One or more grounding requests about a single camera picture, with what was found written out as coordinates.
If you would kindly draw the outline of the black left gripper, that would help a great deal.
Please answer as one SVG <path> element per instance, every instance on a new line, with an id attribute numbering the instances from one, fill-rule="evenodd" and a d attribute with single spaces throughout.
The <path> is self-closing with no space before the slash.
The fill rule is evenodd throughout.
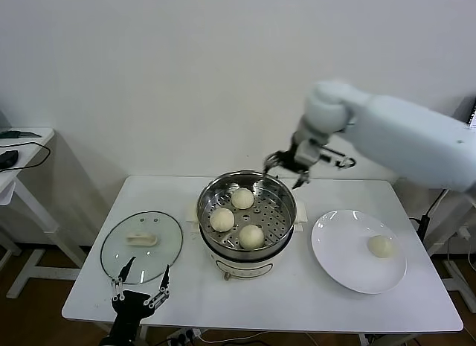
<path id="1" fill-rule="evenodd" d="M 119 275 L 112 279 L 112 308 L 116 312 L 110 336 L 113 338 L 135 338 L 141 321 L 153 314 L 169 297 L 170 265 L 164 271 L 159 291 L 150 296 L 145 293 L 125 290 L 126 281 L 136 257 L 131 257 L 120 270 Z"/>

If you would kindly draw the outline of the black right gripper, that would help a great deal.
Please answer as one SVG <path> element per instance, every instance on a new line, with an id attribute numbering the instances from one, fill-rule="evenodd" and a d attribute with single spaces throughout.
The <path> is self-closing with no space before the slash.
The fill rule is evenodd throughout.
<path id="1" fill-rule="evenodd" d="M 278 166 L 285 170 L 298 174 L 298 178 L 292 189 L 302 187 L 304 184 L 309 184 L 309 167 L 295 161 L 295 156 L 298 146 L 292 144 L 288 150 L 279 150 L 265 157 L 263 162 L 263 175 L 267 175 L 269 171 Z"/>

